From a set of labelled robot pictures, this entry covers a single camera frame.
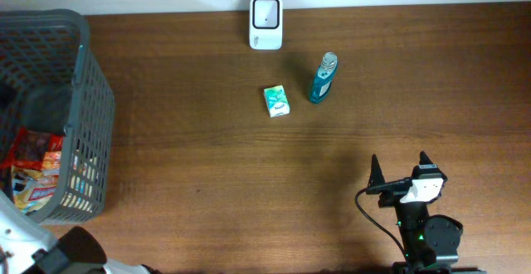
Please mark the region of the teal mouthwash bottle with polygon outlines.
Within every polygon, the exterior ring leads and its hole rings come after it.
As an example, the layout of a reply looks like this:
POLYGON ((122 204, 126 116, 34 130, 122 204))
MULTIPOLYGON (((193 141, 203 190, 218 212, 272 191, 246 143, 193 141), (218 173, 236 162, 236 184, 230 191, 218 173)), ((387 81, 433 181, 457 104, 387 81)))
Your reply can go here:
POLYGON ((333 52, 326 52, 316 71, 309 93, 309 101, 318 104, 329 93, 332 81, 337 73, 339 59, 333 52))

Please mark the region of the green tissue pack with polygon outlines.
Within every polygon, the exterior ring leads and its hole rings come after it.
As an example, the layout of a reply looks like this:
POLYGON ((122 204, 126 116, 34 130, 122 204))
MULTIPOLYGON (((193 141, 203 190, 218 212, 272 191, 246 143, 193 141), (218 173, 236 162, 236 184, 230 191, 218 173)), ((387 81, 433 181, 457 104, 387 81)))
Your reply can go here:
POLYGON ((263 94, 271 118, 290 113, 290 104, 283 86, 265 88, 263 94))

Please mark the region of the yellow snack bag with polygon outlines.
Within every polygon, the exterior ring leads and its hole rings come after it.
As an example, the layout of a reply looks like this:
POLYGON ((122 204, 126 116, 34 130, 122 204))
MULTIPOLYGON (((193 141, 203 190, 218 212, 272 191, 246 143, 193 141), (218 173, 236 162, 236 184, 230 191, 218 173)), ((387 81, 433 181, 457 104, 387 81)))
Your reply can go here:
POLYGON ((34 169, 11 167, 12 193, 15 206, 25 214, 43 208, 56 190, 57 175, 45 175, 34 169))

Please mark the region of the red snack bag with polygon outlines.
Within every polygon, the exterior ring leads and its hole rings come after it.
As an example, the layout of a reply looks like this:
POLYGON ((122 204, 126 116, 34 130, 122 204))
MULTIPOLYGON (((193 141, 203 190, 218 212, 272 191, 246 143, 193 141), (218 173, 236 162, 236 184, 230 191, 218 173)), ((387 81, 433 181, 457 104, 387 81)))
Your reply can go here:
POLYGON ((62 151, 64 137, 21 128, 18 131, 1 168, 16 166, 22 169, 41 171, 45 152, 62 151))

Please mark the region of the orange tissue pack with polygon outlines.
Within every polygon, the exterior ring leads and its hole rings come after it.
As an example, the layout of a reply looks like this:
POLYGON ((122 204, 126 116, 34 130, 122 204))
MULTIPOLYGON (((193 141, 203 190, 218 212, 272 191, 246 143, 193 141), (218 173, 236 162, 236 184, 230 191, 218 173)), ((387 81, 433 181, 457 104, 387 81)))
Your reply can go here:
POLYGON ((45 176, 58 175, 61 167, 61 151, 45 152, 41 171, 45 176))

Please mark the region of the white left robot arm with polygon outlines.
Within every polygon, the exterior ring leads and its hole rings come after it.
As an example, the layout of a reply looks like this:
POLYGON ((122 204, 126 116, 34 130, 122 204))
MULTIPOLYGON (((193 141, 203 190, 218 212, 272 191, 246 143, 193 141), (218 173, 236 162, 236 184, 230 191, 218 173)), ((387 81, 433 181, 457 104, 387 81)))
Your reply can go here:
POLYGON ((160 274, 146 265, 109 259, 84 228, 75 226, 62 237, 21 213, 1 195, 1 272, 46 274, 160 274))

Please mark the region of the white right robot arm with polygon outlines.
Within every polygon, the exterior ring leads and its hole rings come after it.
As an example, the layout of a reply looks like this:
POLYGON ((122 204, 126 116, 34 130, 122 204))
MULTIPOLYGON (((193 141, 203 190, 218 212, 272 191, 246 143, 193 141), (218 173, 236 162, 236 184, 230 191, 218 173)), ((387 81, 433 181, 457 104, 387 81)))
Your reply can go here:
POLYGON ((358 193, 377 195, 380 208, 393 208, 400 233, 395 237, 367 212, 362 215, 386 233, 398 246, 404 260, 394 262, 392 273, 481 273, 478 268, 454 268, 459 260, 458 247, 464 232, 462 223, 446 215, 431 215, 428 205, 441 197, 447 176, 425 152, 412 174, 404 179, 387 181, 374 154, 371 158, 368 186, 358 193))

